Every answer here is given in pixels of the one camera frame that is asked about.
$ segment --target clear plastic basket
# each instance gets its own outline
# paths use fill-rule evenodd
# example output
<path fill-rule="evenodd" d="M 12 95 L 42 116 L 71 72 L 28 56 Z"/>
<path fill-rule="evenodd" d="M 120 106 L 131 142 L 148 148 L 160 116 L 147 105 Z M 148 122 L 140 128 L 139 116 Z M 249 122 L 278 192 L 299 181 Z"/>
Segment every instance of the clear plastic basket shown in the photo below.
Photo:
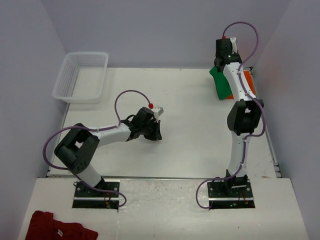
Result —
<path fill-rule="evenodd" d="M 108 54 L 71 52 L 62 63 L 52 96 L 70 104 L 97 104 L 106 78 Z"/>

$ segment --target robotic arm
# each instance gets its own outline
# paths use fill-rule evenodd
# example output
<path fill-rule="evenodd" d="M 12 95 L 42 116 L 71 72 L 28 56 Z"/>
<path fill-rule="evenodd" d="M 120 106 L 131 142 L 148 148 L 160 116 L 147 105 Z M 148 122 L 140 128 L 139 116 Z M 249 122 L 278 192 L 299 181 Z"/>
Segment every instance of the robotic arm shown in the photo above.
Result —
<path fill-rule="evenodd" d="M 241 164 L 242 167 L 234 178 L 227 181 L 227 188 L 247 186 L 247 151 L 251 137 L 245 139 L 245 136 L 254 132 L 262 114 L 259 106 L 247 95 L 248 93 L 251 97 L 256 98 L 248 85 L 242 67 L 239 69 L 242 60 L 237 50 L 236 40 L 235 37 L 217 39 L 216 58 L 214 60 L 217 71 L 223 72 L 223 75 L 230 85 L 233 97 L 236 100 L 227 116 L 227 126 L 232 135 L 232 149 L 226 177 L 234 175 Z M 239 81 L 238 70 L 243 79 L 242 83 Z M 264 105 L 261 99 L 257 101 L 262 106 Z"/>
<path fill-rule="evenodd" d="M 91 165 L 96 149 L 115 142 L 131 141 L 140 135 L 151 141 L 162 140 L 159 116 L 163 112 L 162 107 L 142 107 L 136 115 L 122 120 L 117 128 L 92 133 L 78 128 L 71 129 L 57 145 L 54 154 L 72 174 L 89 186 L 96 187 L 102 180 Z M 84 127 L 81 123 L 75 126 Z"/>

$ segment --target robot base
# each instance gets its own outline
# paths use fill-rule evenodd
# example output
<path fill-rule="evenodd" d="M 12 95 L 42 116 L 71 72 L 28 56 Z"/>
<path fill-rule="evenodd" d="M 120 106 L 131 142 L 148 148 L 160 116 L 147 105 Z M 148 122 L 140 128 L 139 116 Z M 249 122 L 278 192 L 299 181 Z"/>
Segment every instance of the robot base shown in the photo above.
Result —
<path fill-rule="evenodd" d="M 94 191 L 84 186 L 81 182 L 74 183 L 75 192 L 73 209 L 118 209 L 119 195 L 116 193 L 104 193 Z M 119 191 L 119 181 L 104 181 L 95 186 L 97 189 Z"/>
<path fill-rule="evenodd" d="M 207 183 L 210 209 L 254 209 L 250 181 L 246 186 L 226 188 L 224 181 Z"/>

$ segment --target red shirt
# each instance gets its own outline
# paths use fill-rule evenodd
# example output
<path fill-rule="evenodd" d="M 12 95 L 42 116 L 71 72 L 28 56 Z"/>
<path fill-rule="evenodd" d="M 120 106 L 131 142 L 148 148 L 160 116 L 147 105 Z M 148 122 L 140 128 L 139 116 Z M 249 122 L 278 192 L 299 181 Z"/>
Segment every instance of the red shirt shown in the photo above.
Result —
<path fill-rule="evenodd" d="M 96 240 L 96 231 L 84 228 L 80 223 L 64 223 L 54 220 L 51 212 L 35 211 L 30 220 L 25 240 Z"/>

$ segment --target white floor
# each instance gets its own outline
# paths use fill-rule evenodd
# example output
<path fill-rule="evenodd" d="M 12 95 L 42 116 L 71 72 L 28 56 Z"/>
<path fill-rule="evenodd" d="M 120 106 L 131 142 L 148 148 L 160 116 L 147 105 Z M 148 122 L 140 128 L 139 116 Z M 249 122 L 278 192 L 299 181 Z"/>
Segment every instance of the white floor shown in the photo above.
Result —
<path fill-rule="evenodd" d="M 36 210 L 56 220 L 77 222 L 99 233 L 98 240 L 307 240 L 289 179 L 252 178 L 255 209 L 204 210 L 197 206 L 197 179 L 121 180 L 127 204 L 111 209 L 72 209 L 75 179 L 39 178 L 22 224 L 26 237 Z M 208 204 L 207 188 L 200 202 Z"/>
<path fill-rule="evenodd" d="M 231 156 L 232 138 L 227 115 L 233 100 L 219 100 L 207 69 L 108 68 L 99 104 L 71 104 L 64 126 L 82 123 L 88 127 L 112 125 L 116 96 L 127 89 L 145 93 L 155 106 L 164 108 L 162 141 L 142 137 L 97 149 L 92 164 L 103 176 L 149 178 L 223 177 Z M 80 94 L 86 89 L 77 88 Z M 126 93 L 118 101 L 122 119 L 146 106 L 136 93 Z M 54 164 L 63 166 L 59 159 Z M 247 170 L 250 178 L 275 178 L 266 136 L 252 138 Z M 50 176 L 70 172 L 51 169 Z"/>

